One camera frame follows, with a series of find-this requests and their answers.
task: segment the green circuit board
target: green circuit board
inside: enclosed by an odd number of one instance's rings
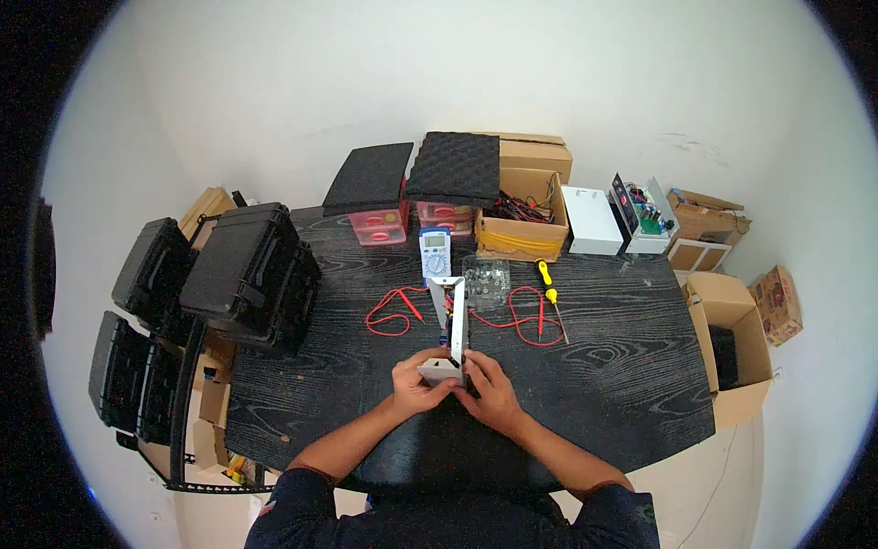
[[[638,219],[640,219],[640,229],[647,235],[661,235],[662,231],[659,228],[659,222],[642,218],[641,214],[643,211],[644,206],[642,204],[634,205],[634,213],[636,213]]]

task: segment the digital multimeter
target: digital multimeter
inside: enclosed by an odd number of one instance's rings
[[[423,277],[450,277],[451,231],[447,227],[423,228],[418,233],[418,243]]]

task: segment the black wood grain tabletop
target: black wood grain tabletop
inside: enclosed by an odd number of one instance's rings
[[[305,446],[381,402],[392,392],[393,366],[435,347],[439,336],[428,293],[408,294],[428,324],[412,318],[404,336],[373,335],[364,322],[389,290],[420,285],[416,213],[409,243],[368,248],[359,245],[347,216],[319,215],[319,209],[293,212],[323,275],[298,356],[273,358],[239,346],[234,361],[226,447],[280,470]],[[454,276],[474,249],[471,237],[452,241]],[[510,272],[513,287],[540,288],[533,264],[510,262]],[[570,345],[562,340],[537,348],[514,328],[470,318],[471,347],[500,362],[525,411],[624,472],[714,434],[701,352],[665,256],[564,253],[550,273]],[[513,299],[520,317],[536,314],[534,293]],[[545,306],[553,318],[548,301]],[[392,313],[412,316],[399,298],[379,315]],[[512,320],[508,307],[483,316]],[[405,323],[380,326],[397,332]],[[543,341],[559,335],[553,324],[544,330]],[[536,341],[536,323],[523,324],[522,333]],[[388,435],[342,487],[372,493],[559,489],[542,465],[469,417],[453,396]]]

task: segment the black foam insert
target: black foam insert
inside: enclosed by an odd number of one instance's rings
[[[709,325],[710,343],[716,361],[716,378],[720,391],[728,391],[738,383],[738,354],[735,352],[735,332],[721,326]]]
[[[428,132],[414,159],[406,198],[451,202],[452,197],[490,201],[500,195],[500,138],[496,135]]]
[[[414,143],[393,143],[350,151],[323,199],[324,215],[397,207],[412,148]]]

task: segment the black foam pad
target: black foam pad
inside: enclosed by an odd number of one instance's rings
[[[406,198],[459,204],[460,201],[443,197],[469,197],[493,203],[499,194],[499,137],[427,133],[414,159],[406,184]]]
[[[496,199],[478,199],[474,197],[465,197],[454,194],[408,194],[408,200],[420,200],[422,202],[442,202],[447,204],[455,204],[459,206],[473,206],[477,208],[493,207]]]
[[[397,207],[412,148],[414,143],[393,143],[350,151],[323,199],[326,215]]]

